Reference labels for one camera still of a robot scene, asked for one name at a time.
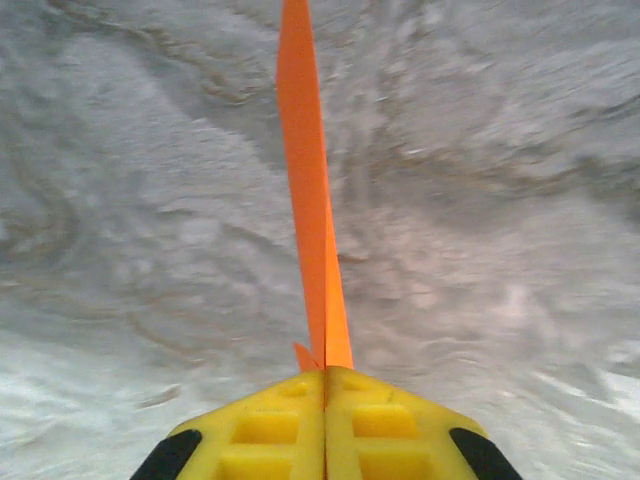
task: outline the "black rubber tip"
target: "black rubber tip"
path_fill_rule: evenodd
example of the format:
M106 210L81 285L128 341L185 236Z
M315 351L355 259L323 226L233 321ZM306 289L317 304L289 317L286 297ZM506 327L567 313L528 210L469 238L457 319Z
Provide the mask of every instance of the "black rubber tip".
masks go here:
M176 480L202 441L198 430L185 430L162 440L131 480Z
M491 440L464 428L449 435L478 480L523 480Z

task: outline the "yellow plastic part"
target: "yellow plastic part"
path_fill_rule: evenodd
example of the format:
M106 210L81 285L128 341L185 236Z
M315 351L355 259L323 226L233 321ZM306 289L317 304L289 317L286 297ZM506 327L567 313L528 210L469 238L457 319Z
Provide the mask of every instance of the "yellow plastic part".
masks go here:
M325 380L329 480L477 480L449 437L472 419L343 367Z
M196 417L202 441L178 480L323 480L324 373L301 373Z

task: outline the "orange vertical fin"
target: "orange vertical fin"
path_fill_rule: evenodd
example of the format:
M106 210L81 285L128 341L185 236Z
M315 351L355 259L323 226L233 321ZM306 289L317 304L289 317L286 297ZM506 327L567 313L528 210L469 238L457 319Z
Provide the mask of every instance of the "orange vertical fin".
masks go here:
M284 0L276 74L298 257L311 337L302 369L353 366L336 251L311 14Z

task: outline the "orange fin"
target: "orange fin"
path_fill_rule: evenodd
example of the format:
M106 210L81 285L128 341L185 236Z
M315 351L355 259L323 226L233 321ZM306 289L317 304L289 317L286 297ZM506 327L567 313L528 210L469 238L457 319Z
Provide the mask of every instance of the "orange fin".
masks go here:
M321 369L327 364L351 368L307 0L283 1L276 90L311 337L310 356ZM299 350L296 353L300 362L303 357Z

